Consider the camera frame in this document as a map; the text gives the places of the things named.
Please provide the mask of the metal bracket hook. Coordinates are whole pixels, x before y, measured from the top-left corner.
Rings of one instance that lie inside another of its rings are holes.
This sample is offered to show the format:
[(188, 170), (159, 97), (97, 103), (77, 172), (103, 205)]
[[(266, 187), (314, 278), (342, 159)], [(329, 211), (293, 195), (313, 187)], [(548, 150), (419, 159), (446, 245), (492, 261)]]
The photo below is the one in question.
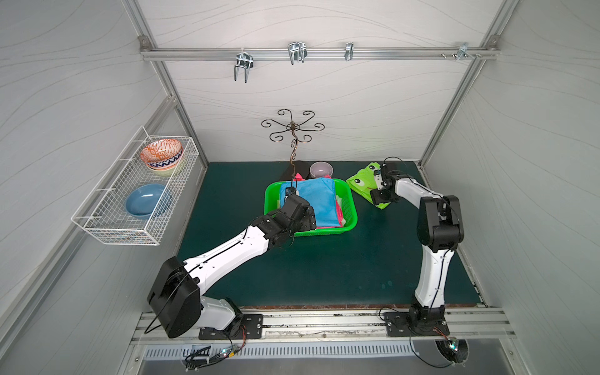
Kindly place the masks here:
[(482, 58), (482, 55), (475, 52), (469, 52), (469, 45), (465, 42), (452, 54), (440, 54), (442, 59), (454, 59), (455, 61), (472, 60), (476, 61)]

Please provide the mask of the metal double hook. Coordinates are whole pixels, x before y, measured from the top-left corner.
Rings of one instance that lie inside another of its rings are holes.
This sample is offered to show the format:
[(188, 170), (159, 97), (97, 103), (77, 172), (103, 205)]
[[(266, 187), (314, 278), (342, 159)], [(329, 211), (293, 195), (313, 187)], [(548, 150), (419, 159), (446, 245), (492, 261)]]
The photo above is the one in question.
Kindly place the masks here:
[(250, 70), (254, 67), (254, 58), (246, 53), (241, 52), (237, 54), (235, 64), (234, 64), (234, 81), (237, 81), (240, 72), (243, 72), (244, 82), (248, 82)]

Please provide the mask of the green frog raincoat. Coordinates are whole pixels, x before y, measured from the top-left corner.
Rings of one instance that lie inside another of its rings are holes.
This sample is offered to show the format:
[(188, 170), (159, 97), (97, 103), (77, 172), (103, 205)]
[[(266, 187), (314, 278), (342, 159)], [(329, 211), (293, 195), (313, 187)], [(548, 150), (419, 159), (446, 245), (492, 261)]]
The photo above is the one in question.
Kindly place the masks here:
[(378, 209), (385, 209), (390, 205), (389, 202), (383, 202), (375, 204), (371, 197), (370, 192), (377, 188), (377, 184), (374, 178), (375, 170), (381, 168), (378, 162), (371, 162), (366, 167), (360, 169), (354, 175), (346, 180), (348, 186), (361, 197), (365, 198), (370, 204), (377, 207)]

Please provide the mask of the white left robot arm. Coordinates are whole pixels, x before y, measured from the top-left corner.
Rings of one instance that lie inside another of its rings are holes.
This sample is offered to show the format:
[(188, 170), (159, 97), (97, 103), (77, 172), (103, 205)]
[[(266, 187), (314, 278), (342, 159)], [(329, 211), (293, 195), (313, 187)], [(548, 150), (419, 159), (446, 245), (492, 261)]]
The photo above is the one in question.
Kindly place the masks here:
[(291, 195), (280, 209), (256, 217), (231, 240), (200, 256), (167, 259), (148, 294), (148, 304), (169, 339), (192, 328), (213, 329), (233, 338), (240, 334), (243, 313), (229, 299), (206, 292), (242, 264), (280, 247), (302, 230), (317, 228), (316, 214), (307, 200)]

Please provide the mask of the orange patterned bowl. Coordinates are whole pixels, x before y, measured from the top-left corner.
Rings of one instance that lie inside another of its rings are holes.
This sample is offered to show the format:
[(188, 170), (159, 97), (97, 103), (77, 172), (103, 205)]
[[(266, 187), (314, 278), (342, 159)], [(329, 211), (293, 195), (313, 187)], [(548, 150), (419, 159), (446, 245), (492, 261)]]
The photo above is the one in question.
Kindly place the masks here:
[(180, 141), (163, 138), (146, 145), (140, 152), (140, 160), (151, 170), (167, 170), (176, 166), (184, 153)]

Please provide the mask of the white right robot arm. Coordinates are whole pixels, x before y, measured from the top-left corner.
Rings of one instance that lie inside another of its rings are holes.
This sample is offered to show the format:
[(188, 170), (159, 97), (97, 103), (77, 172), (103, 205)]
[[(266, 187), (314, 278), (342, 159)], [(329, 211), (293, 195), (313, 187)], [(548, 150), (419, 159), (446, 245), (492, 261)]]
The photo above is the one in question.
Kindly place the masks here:
[(410, 332), (418, 336), (449, 338), (445, 324), (445, 283), (449, 264), (464, 239), (459, 199), (442, 195), (408, 174), (382, 164), (373, 169), (375, 204), (406, 200), (417, 209), (417, 238), (422, 245), (420, 279), (406, 317)]

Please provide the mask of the metal clip hook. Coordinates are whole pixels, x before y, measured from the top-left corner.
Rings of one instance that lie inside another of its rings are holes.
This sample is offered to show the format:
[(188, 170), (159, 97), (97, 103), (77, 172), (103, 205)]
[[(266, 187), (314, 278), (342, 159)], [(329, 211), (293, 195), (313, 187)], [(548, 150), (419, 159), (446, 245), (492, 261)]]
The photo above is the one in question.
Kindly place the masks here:
[(292, 42), (287, 46), (287, 52), (290, 63), (295, 65), (296, 62), (304, 63), (308, 55), (307, 47), (304, 42)]

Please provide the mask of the small metal hook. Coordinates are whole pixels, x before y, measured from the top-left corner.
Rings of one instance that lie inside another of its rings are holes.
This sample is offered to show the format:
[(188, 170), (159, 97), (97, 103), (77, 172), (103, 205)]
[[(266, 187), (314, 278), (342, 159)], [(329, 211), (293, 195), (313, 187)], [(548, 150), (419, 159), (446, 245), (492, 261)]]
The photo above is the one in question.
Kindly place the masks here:
[(354, 43), (348, 42), (345, 45), (345, 61), (347, 61), (347, 62), (352, 61), (353, 53), (354, 53)]

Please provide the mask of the lilac ceramic bowl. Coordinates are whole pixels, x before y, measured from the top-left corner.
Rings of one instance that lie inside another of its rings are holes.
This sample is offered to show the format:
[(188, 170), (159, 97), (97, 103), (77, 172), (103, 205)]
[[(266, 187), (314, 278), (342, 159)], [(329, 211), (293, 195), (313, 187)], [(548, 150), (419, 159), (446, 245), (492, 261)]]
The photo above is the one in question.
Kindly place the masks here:
[(328, 162), (314, 162), (309, 167), (309, 175), (311, 178), (325, 178), (331, 177), (334, 173), (334, 168)]

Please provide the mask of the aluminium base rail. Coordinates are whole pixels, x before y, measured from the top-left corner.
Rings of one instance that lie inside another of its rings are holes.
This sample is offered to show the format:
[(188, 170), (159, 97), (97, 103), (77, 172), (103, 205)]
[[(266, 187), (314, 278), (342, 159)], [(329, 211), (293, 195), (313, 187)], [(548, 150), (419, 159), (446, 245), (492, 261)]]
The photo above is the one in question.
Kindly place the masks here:
[[(384, 322), (385, 308), (375, 309), (243, 309), (261, 314), (259, 343), (389, 342), (392, 326)], [(459, 339), (508, 339), (517, 333), (501, 308), (449, 308), (445, 313), (450, 335)]]

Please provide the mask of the green plastic basket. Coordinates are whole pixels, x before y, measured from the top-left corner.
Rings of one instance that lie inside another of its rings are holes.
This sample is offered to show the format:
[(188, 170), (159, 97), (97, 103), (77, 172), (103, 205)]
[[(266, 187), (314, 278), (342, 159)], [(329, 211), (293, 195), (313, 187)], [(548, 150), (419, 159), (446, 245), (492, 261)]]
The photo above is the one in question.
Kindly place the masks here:
[(270, 184), (265, 191), (265, 214), (281, 208), (285, 190), (290, 187), (297, 188), (298, 194), (311, 204), (317, 219), (317, 229), (296, 233), (296, 237), (342, 234), (357, 225), (351, 188), (345, 181), (325, 177), (294, 184), (290, 181)]

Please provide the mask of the aluminium top rail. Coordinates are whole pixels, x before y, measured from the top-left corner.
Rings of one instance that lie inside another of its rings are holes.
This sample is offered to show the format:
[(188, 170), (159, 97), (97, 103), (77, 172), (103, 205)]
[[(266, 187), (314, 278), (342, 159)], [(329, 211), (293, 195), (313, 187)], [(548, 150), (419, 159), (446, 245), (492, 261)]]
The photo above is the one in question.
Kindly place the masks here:
[[(496, 59), (501, 50), (496, 46), (497, 37), (492, 42), (482, 47), (470, 46), (470, 53), (479, 53), (483, 60)], [(345, 61), (345, 43), (335, 47), (311, 47), (306, 45), (308, 55), (305, 63), (309, 61)], [(459, 46), (450, 47), (366, 47), (354, 43), (352, 61), (425, 61), (425, 60), (450, 60), (442, 59), (440, 54), (452, 54)], [(254, 62), (281, 62), (290, 63), (288, 47), (282, 48), (144, 48), (141, 51), (145, 61), (176, 62), (176, 61), (208, 61), (208, 62), (234, 62), (239, 53), (248, 53)]]

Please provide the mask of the dark metal hook stand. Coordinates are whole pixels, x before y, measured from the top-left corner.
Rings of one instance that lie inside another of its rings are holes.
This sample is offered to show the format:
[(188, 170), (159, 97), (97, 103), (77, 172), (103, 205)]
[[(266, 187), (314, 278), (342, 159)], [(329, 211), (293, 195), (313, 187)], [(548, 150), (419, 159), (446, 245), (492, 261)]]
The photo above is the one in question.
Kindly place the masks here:
[(267, 118), (262, 120), (260, 126), (264, 129), (272, 129), (269, 139), (273, 143), (281, 143), (287, 135), (291, 136), (289, 164), (291, 174), (289, 181), (295, 181), (298, 173), (296, 166), (298, 147), (303, 144), (309, 144), (313, 140), (312, 133), (324, 131), (326, 126), (323, 123), (314, 122), (316, 113), (312, 110), (304, 110), (301, 113), (301, 120), (296, 121), (293, 112), (290, 109), (279, 109), (276, 118)]

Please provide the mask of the blue ceramic bowl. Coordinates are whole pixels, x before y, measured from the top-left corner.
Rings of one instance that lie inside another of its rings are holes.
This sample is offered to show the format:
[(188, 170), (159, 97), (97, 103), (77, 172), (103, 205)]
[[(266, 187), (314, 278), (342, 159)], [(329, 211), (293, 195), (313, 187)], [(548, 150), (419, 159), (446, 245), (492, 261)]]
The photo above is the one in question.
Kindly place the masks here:
[(128, 214), (139, 220), (163, 215), (170, 208), (172, 195), (163, 184), (146, 184), (129, 194), (124, 207)]

